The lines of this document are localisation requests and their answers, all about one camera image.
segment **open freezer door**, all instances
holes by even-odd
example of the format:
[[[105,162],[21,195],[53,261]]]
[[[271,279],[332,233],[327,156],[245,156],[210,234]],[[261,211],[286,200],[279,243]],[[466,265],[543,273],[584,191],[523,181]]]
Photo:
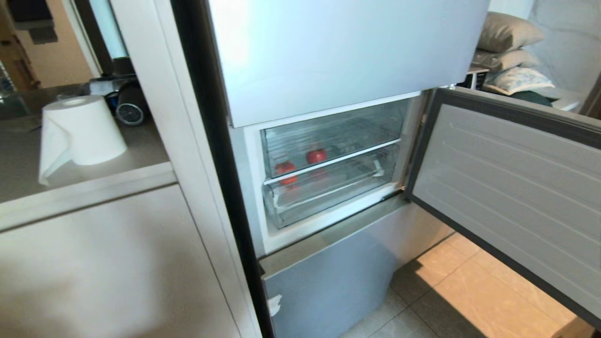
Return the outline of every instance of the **open freezer door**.
[[[438,90],[406,196],[601,328],[601,121]]]

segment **red tomato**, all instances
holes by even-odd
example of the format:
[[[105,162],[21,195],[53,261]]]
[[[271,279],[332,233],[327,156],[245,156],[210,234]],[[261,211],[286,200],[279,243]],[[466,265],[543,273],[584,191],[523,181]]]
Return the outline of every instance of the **red tomato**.
[[[296,170],[296,167],[290,161],[286,161],[284,163],[278,163],[275,165],[275,171],[278,173],[278,175],[289,173],[294,170]],[[288,184],[295,183],[295,182],[296,182],[296,176],[290,176],[287,179],[279,181],[279,184],[288,185]]]
[[[312,150],[307,153],[307,163],[315,164],[328,159],[328,153],[324,148]]]

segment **paper towel roll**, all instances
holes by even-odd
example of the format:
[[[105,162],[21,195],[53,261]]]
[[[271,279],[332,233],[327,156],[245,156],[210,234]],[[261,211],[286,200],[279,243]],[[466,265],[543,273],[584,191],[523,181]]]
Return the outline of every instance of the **paper towel roll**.
[[[73,160],[91,165],[121,155],[127,146],[102,96],[74,97],[43,108],[38,182]]]

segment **freezer shelf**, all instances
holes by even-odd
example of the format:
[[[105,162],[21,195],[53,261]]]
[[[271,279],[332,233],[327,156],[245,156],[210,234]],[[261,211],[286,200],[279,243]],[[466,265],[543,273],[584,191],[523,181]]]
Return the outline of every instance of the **freezer shelf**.
[[[276,178],[396,140],[409,100],[262,130],[266,176]]]
[[[398,146],[263,186],[267,216],[281,229],[392,180]]]

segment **tiled floor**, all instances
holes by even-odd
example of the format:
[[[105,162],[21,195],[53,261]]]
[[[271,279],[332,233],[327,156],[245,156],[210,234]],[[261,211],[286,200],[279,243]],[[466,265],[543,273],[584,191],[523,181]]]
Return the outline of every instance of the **tiled floor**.
[[[399,269],[344,338],[585,338],[592,329],[458,233]]]

